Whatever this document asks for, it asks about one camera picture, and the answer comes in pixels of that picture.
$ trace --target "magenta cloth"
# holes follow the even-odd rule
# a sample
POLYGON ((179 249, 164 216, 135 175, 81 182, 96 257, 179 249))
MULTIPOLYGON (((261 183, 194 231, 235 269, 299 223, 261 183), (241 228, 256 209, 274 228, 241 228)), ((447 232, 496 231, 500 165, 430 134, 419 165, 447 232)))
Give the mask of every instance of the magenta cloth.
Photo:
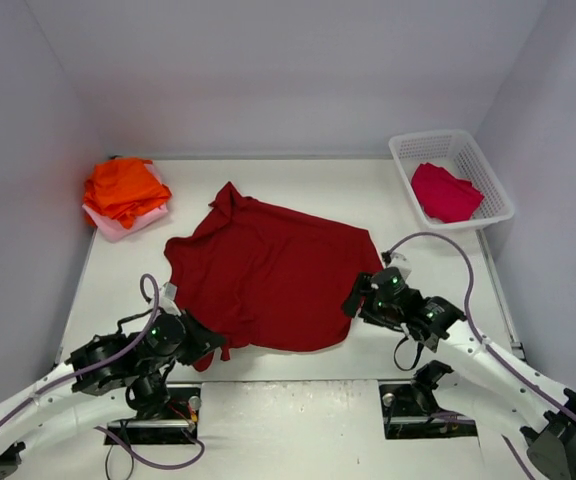
POLYGON ((419 165, 410 184, 426 215, 444 223, 470 220, 484 200, 471 182, 430 163, 419 165))

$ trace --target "screw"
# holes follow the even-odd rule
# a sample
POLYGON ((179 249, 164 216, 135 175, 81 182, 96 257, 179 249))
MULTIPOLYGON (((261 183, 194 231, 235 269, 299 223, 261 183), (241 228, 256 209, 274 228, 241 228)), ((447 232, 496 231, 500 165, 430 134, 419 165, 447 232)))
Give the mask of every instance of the screw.
POLYGON ((199 398, 197 395, 193 395, 188 399, 188 406, 190 406, 190 408, 192 408, 195 412, 198 412, 201 408, 201 398, 199 398))
POLYGON ((384 407, 389 407, 394 401, 395 396, 392 393, 386 393, 383 397, 381 397, 381 403, 384 404, 384 407))

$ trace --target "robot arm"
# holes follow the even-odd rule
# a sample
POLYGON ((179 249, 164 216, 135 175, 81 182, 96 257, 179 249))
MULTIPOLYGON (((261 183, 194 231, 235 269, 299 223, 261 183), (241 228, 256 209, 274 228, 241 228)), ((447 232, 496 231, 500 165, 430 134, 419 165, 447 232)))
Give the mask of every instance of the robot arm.
POLYGON ((135 414, 155 417, 170 400, 166 376, 173 365, 191 365, 225 343, 177 308, 171 287, 156 292, 147 312, 120 320, 116 333, 95 336, 0 403, 0 479, 43 446, 135 414))
POLYGON ((434 353, 412 382, 420 407, 428 414, 467 415, 521 446, 547 478, 576 479, 576 422, 543 398, 576 415, 576 392, 473 331, 447 300, 425 298, 408 287, 410 268, 403 257, 395 260, 401 268, 360 274, 342 308, 348 316, 357 313, 367 323, 403 332, 434 353), (544 395, 527 388, 518 375, 544 395))

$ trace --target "black cable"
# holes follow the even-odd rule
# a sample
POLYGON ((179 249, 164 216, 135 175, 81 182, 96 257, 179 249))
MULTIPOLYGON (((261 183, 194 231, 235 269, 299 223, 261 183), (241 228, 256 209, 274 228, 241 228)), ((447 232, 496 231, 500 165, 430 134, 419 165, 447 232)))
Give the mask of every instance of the black cable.
POLYGON ((388 408, 388 420, 386 420, 386 439, 390 435, 390 424, 392 423, 392 414, 395 412, 395 398, 393 397, 390 407, 388 408))
POLYGON ((419 361, 421 360, 421 354, 424 350, 424 344, 423 343, 417 343, 417 353, 415 354, 415 358, 412 361, 412 366, 410 368, 404 368, 402 367, 399 362, 397 361, 397 352, 399 351, 399 348, 408 341, 408 337, 404 337, 402 338, 399 343, 397 344, 397 346, 395 347, 395 351, 392 354, 392 360, 393 362, 395 362, 395 366, 401 370, 402 372, 410 372, 411 370, 414 370, 415 368, 417 368, 417 365, 419 365, 419 361))
POLYGON ((117 328, 119 329, 119 333, 122 333, 122 326, 125 325, 126 323, 132 322, 133 320, 137 320, 138 318, 142 318, 145 317, 146 315, 148 315, 150 312, 152 312, 152 308, 149 308, 148 310, 146 310, 145 312, 142 313, 137 313, 135 315, 130 315, 129 317, 124 317, 120 320, 117 320, 117 328))
MULTIPOLYGON (((119 420, 119 424, 121 425, 121 428, 119 429, 119 437, 121 438, 123 436, 123 441, 130 446, 130 438, 128 437, 128 432, 126 432, 126 427, 128 426, 128 420, 119 420)), ((110 454, 112 453, 112 449, 115 448, 116 446, 117 444, 113 443, 110 446, 108 453, 106 454, 106 461, 104 463, 104 469, 106 471, 106 480, 112 480, 112 478, 110 478, 110 471, 108 470, 108 461, 110 460, 110 454)), ((128 472, 128 476, 125 478, 125 480, 130 480, 130 477, 132 477, 134 471, 135 471, 135 459, 134 457, 131 456, 130 472, 128 472)))

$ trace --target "white tabletop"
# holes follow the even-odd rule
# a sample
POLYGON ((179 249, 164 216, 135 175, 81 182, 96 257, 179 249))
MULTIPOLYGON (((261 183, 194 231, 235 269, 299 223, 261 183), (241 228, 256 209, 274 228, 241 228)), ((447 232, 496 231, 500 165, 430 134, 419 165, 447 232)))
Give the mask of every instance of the white tabletop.
MULTIPOLYGON (((375 381, 215 382, 202 389, 199 437, 206 453, 195 465, 164 472, 137 464, 132 480, 371 480, 520 479, 501 438, 384 440, 375 381)), ((30 457, 14 480, 103 480, 108 447, 96 431, 30 457)), ((136 447, 149 460, 178 464, 194 445, 136 447)), ((130 466, 113 452, 110 471, 123 479, 130 466)))
MULTIPOLYGON (((166 241, 190 235, 227 181, 243 195, 366 228, 379 251, 420 228, 388 160, 169 160, 157 162, 157 168, 174 194, 171 214, 116 244, 96 235, 63 339, 64 359, 94 334, 114 331, 117 319, 144 309, 141 274, 169 279, 166 241)), ((476 234, 452 238, 475 269, 476 323, 509 348, 476 234)), ((412 262, 411 286, 462 305, 467 273, 451 248, 439 240, 415 239, 400 251, 412 262)), ((521 478, 501 437, 482 427, 479 439, 384 439, 376 380, 410 377, 392 363, 398 340, 393 332, 355 320, 348 338, 325 351, 246 347, 232 350, 229 362, 215 358, 201 374, 176 368, 173 381, 208 382, 199 429, 206 455, 180 472, 138 466, 133 478, 521 478)), ((406 355, 412 358, 412 351, 402 349, 402 359, 406 355)), ((104 479, 102 441, 100 433, 84 433, 30 458, 15 478, 104 479)), ((162 463, 187 460, 196 451, 193 446, 138 449, 162 463)), ((121 453, 113 457, 118 469, 113 478, 123 478, 127 459, 121 453)))
MULTIPOLYGON (((228 181, 242 195, 366 228, 379 251, 420 228, 394 165, 388 160, 160 161, 157 168, 174 195, 170 216, 118 243, 96 235, 68 320, 63 358, 94 334, 114 331, 119 318, 144 310, 139 278, 144 272, 152 273, 160 283, 170 278, 170 265, 163 255, 166 241, 191 235, 210 211, 208 204, 228 181)), ((467 251, 475 269, 475 321, 508 348, 505 323, 476 234, 464 232, 452 237, 467 251)), ((418 238, 400 251, 412 263, 413 273, 408 279, 412 287, 424 295, 442 296, 463 305, 467 272, 450 245, 418 238)), ((409 378, 410 374, 400 372, 392 361, 399 339, 391 331, 355 320, 348 338, 324 351, 289 353, 249 346, 231 350, 229 362, 222 362, 216 355, 203 373, 175 368, 170 379, 202 382, 409 378)), ((412 360, 414 349, 412 344, 402 347, 403 365, 412 360)))

